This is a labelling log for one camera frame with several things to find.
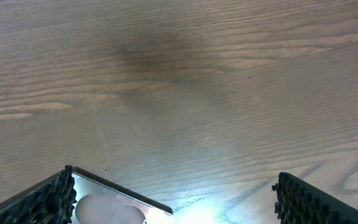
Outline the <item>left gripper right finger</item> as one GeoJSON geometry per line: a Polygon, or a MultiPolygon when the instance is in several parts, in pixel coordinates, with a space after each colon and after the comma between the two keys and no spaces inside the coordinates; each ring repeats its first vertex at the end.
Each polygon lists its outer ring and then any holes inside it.
{"type": "Polygon", "coordinates": [[[358,210],[287,172],[272,186],[281,224],[358,224],[358,210]]]}

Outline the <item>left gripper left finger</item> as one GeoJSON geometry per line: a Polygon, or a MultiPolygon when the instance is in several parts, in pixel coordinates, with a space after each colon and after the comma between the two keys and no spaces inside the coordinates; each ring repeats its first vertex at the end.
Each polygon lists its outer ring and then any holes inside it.
{"type": "Polygon", "coordinates": [[[73,167],[0,203],[0,224],[71,223],[76,203],[73,167]]]}

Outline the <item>smartphone with brown screen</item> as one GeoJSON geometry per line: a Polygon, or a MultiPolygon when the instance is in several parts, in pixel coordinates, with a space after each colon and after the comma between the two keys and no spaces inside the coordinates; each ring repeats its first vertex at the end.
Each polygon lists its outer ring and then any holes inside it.
{"type": "Polygon", "coordinates": [[[77,224],[173,224],[170,207],[108,181],[79,167],[73,168],[77,224]]]}

